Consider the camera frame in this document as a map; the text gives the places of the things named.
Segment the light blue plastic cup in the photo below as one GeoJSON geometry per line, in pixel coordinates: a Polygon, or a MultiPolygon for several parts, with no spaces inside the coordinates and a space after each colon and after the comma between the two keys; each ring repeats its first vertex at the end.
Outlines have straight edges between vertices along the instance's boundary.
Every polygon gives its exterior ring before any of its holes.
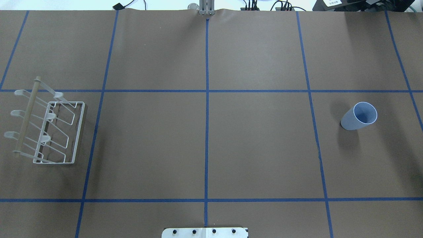
{"type": "Polygon", "coordinates": [[[340,125],[345,130],[355,131],[375,123],[377,118],[376,108],[366,101],[360,101],[344,114],[340,125]]]}

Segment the aluminium frame post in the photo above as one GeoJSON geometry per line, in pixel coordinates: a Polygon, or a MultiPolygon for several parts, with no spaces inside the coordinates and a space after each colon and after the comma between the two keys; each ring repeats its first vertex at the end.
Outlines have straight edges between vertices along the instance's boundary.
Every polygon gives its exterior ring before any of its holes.
{"type": "Polygon", "coordinates": [[[199,0],[199,15],[212,16],[215,14],[214,0],[199,0]]]}

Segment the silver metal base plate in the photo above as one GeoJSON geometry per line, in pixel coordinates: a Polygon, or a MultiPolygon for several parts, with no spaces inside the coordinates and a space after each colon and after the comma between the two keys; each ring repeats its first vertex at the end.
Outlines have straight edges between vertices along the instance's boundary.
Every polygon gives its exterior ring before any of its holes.
{"type": "Polygon", "coordinates": [[[197,227],[166,228],[162,238],[248,238],[249,232],[243,227],[197,227]]]}

